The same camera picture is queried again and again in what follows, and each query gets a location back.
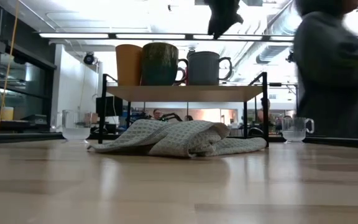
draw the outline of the shelf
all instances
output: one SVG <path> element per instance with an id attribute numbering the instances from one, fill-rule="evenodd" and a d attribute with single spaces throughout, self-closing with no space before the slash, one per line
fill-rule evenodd
<path id="1" fill-rule="evenodd" d="M 108 86 L 107 92 L 131 102 L 246 102 L 261 86 Z"/>

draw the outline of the patterned dish towel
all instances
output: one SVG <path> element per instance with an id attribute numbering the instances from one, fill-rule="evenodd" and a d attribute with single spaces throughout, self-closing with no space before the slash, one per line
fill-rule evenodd
<path id="1" fill-rule="evenodd" d="M 140 119 L 113 142 L 90 145 L 99 153 L 144 153 L 149 156 L 218 156 L 254 152 L 265 148 L 262 138 L 226 138 L 230 129 L 222 123 L 185 121 L 168 123 Z"/>

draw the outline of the glass mug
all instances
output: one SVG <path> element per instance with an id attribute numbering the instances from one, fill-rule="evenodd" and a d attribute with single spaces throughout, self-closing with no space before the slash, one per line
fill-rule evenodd
<path id="1" fill-rule="evenodd" d="M 57 125 L 58 119 L 62 119 L 61 125 Z M 92 113 L 89 111 L 63 110 L 52 121 L 52 124 L 56 124 L 52 129 L 57 131 L 62 128 L 63 137 L 67 140 L 85 141 L 91 134 L 91 121 Z"/>
<path id="2" fill-rule="evenodd" d="M 306 128 L 307 122 L 311 123 L 311 130 Z M 306 137 L 306 132 L 314 133 L 314 121 L 309 118 L 283 118 L 282 126 L 283 137 L 287 142 L 302 142 Z"/>

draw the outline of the table surface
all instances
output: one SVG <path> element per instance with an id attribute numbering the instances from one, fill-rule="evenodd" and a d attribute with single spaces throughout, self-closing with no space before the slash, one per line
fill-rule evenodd
<path id="1" fill-rule="evenodd" d="M 247 102 L 261 86 L 108 86 L 107 92 L 131 102 Z"/>
<path id="2" fill-rule="evenodd" d="M 0 144 L 3 223 L 358 223 L 358 149 L 271 144 L 198 159 Z"/>

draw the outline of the gray hoodie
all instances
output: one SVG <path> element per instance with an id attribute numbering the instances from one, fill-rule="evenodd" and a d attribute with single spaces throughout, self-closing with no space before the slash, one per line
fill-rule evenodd
<path id="1" fill-rule="evenodd" d="M 342 25 L 338 0 L 298 0 L 303 21 L 294 39 L 298 116 L 316 135 L 358 138 L 358 38 Z"/>

